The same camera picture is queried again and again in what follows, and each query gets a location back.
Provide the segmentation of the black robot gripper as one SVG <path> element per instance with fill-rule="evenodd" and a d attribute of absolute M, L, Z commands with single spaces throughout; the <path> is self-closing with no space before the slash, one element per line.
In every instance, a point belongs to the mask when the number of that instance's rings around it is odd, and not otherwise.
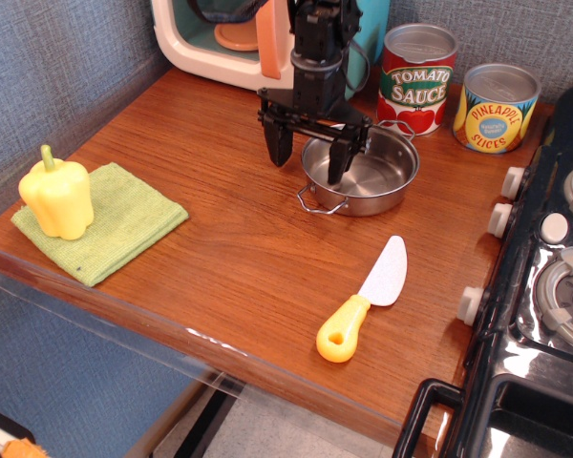
<path fill-rule="evenodd" d="M 371 119 L 346 99 L 350 52 L 314 61 L 290 55 L 293 64 L 291 89 L 261 88 L 258 119 L 263 124 L 271 162 L 284 166 L 292 154 L 293 135 L 323 139 L 330 144 L 328 184 L 338 184 L 350 166 L 352 154 L 367 147 Z"/>

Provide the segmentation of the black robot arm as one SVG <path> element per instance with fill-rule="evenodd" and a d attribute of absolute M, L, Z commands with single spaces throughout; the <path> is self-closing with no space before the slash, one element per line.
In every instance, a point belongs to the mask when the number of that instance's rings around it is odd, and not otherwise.
<path fill-rule="evenodd" d="M 365 150 L 371 119 L 346 99 L 350 43 L 360 31 L 355 1 L 289 1 L 294 47 L 291 89 L 258 91 L 259 120 L 271 162 L 292 154 L 295 133 L 329 144 L 327 182 L 339 183 L 353 158 Z"/>

